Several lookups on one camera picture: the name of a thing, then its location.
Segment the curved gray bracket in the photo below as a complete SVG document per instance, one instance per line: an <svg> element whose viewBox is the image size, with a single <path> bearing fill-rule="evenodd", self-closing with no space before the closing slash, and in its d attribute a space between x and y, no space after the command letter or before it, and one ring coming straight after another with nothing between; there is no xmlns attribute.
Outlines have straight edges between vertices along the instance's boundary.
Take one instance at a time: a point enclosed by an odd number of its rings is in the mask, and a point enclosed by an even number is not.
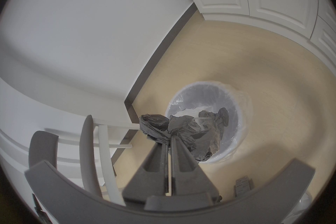
<svg viewBox="0 0 336 224"><path fill-rule="evenodd" d="M105 201L72 183L46 161L33 166L25 175L39 201L60 224L279 224L306 191L314 171L294 159L270 183L239 199L169 213L134 210Z"/></svg>
<svg viewBox="0 0 336 224"><path fill-rule="evenodd" d="M42 160L47 160L53 167L57 167L58 136L44 131L37 131L30 140L28 163L34 166Z"/></svg>
<svg viewBox="0 0 336 224"><path fill-rule="evenodd" d="M79 140L79 163L84 189L96 196L102 197L93 152L93 129L93 119L89 115L84 121Z"/></svg>

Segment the round trash bin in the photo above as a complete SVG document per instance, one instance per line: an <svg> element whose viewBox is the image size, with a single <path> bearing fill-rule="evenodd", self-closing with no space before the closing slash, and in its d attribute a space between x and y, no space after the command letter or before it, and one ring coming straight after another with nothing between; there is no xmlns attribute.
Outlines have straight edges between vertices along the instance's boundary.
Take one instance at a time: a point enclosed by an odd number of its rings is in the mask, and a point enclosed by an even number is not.
<svg viewBox="0 0 336 224"><path fill-rule="evenodd" d="M195 115L202 110L218 113L219 109L225 107L229 113L229 125L224 129L218 152L203 162L214 163L233 153L246 136L247 121L240 106L242 101L244 106L247 105L250 115L251 105L246 94L220 82L195 82L175 94L167 107L165 116L169 118L178 113L176 116L185 114L197 117Z"/></svg>

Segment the white wall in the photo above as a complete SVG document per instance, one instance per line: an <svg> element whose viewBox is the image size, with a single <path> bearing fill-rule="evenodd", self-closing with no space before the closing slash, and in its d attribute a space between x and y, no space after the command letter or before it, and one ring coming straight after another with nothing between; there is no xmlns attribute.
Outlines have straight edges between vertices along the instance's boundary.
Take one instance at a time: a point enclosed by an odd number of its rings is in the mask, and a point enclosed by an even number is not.
<svg viewBox="0 0 336 224"><path fill-rule="evenodd" d="M125 99L192 0L9 0L0 46L65 84Z"/></svg>

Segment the wooden floor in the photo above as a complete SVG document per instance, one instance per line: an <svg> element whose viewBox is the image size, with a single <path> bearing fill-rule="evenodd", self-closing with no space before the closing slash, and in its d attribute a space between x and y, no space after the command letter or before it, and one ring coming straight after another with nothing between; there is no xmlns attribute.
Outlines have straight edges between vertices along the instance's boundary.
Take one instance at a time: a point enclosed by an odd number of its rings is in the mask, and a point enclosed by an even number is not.
<svg viewBox="0 0 336 224"><path fill-rule="evenodd" d="M170 99L195 81L220 81L248 93L254 115L249 133L229 160L200 164L224 200L235 180L248 176L256 187L296 157L316 169L308 188L313 198L336 164L336 78L297 43L256 27L204 21L196 12L170 45L137 96L142 114L164 114ZM133 148L115 164L124 187L153 142L140 131Z"/></svg>

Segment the trash can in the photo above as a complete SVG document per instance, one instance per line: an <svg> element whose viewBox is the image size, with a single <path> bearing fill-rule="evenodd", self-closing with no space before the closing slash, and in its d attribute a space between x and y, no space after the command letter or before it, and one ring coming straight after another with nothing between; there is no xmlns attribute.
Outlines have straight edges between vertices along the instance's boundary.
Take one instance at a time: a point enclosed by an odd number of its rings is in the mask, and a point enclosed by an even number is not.
<svg viewBox="0 0 336 224"><path fill-rule="evenodd" d="M182 115L198 117L202 110L218 113L222 107L229 113L229 125L225 127L218 152L203 163L215 163L231 156L246 137L253 114L249 96L227 84L201 81L182 88L167 107L167 118Z"/></svg>

